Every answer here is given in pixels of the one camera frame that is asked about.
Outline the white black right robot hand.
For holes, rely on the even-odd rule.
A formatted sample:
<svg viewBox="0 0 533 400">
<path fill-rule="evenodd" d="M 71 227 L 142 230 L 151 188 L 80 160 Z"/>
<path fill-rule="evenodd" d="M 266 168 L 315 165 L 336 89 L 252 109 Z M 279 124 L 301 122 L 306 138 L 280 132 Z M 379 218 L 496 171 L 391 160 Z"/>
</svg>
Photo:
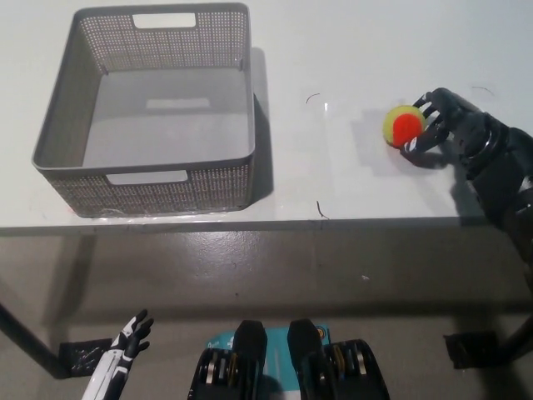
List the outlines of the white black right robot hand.
<svg viewBox="0 0 533 400">
<path fill-rule="evenodd" d="M 401 145 L 400 152 L 405 158 L 415 161 L 449 138 L 467 168 L 488 163 L 496 154 L 499 123 L 457 93 L 439 87 L 426 92 L 413 106 L 424 118 L 434 119 L 421 134 Z"/>
</svg>

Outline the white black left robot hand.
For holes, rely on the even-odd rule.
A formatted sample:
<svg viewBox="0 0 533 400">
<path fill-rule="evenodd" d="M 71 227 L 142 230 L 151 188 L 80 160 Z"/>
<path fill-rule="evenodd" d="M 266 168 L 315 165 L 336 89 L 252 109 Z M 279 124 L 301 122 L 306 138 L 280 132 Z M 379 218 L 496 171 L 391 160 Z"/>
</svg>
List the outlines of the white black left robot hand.
<svg viewBox="0 0 533 400">
<path fill-rule="evenodd" d="M 147 340 L 154 319 L 141 310 L 112 341 L 102 355 L 82 396 L 82 400 L 118 400 L 125 388 L 137 356 L 149 348 Z"/>
</svg>

